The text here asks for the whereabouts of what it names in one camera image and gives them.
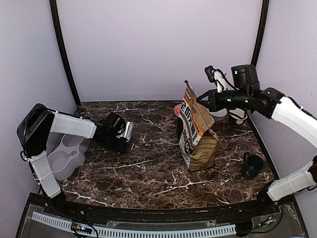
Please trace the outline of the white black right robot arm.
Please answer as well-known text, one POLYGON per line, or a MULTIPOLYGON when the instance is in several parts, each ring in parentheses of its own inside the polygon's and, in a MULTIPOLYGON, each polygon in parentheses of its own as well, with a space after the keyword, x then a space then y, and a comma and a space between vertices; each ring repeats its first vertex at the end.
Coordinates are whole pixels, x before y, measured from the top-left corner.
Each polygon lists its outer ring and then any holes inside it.
POLYGON ((263 215, 272 202, 293 195, 303 209, 317 203, 317 183, 309 168, 316 165, 317 154, 317 68, 313 64, 262 61, 251 66, 257 72, 254 82, 235 85, 246 65, 219 69, 205 66, 209 88, 198 97, 215 121, 227 119, 236 109, 250 119, 259 134, 278 179, 265 186, 253 211, 263 215))

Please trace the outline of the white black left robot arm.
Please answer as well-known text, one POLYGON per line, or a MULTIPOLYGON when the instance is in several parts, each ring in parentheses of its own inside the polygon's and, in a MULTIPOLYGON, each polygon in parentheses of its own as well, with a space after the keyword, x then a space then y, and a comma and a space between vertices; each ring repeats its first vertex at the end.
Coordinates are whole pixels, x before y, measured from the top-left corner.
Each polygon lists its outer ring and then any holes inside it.
POLYGON ((133 123, 111 112, 100 121, 77 117, 36 104, 17 128, 21 157, 28 162, 35 180, 52 199, 50 207, 66 216, 70 206, 59 196, 58 182, 72 175, 85 162, 90 141, 108 151, 122 153, 130 141, 133 123))

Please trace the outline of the brown pet food bag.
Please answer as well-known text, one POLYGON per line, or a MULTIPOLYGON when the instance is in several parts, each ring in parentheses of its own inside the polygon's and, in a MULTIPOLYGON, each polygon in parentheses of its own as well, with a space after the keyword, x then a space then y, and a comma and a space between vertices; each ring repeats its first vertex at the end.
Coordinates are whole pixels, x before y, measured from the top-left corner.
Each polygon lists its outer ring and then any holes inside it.
POLYGON ((187 168, 194 171, 215 165, 219 145, 217 133, 212 130, 214 120, 208 110, 197 103, 197 94, 189 81, 179 105, 177 138, 187 168))

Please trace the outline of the silver metal scoop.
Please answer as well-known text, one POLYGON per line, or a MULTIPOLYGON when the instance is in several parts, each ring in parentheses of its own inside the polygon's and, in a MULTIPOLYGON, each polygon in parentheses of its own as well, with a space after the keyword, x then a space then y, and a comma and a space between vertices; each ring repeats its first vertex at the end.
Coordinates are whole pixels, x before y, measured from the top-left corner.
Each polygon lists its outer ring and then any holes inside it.
POLYGON ((132 135, 134 124, 130 121, 127 121, 125 124, 125 128, 121 129, 118 132, 117 138, 125 138, 126 142, 129 142, 132 135))

